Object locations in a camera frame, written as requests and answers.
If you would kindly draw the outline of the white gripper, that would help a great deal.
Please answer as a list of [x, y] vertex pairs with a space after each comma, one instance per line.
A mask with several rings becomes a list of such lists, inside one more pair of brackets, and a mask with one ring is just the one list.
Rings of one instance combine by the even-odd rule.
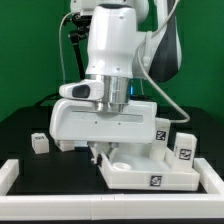
[[107, 157], [119, 143], [151, 143], [156, 135], [157, 104], [130, 101], [120, 113], [99, 112], [89, 101], [60, 99], [54, 105], [50, 135], [55, 140], [90, 141], [94, 165], [103, 150], [100, 142], [110, 142]]

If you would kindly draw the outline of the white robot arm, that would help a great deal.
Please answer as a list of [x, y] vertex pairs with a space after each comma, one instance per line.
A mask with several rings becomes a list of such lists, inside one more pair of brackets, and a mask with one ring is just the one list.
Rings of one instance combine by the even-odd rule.
[[158, 29], [140, 32], [147, 0], [73, 3], [75, 15], [90, 17], [85, 78], [59, 88], [50, 135], [61, 151], [86, 143], [95, 157], [112, 157], [126, 146], [146, 148], [151, 159], [165, 157], [170, 125], [156, 117], [157, 104], [130, 98], [133, 79], [159, 81], [176, 75], [181, 64], [175, 9], [179, 0], [154, 0]]

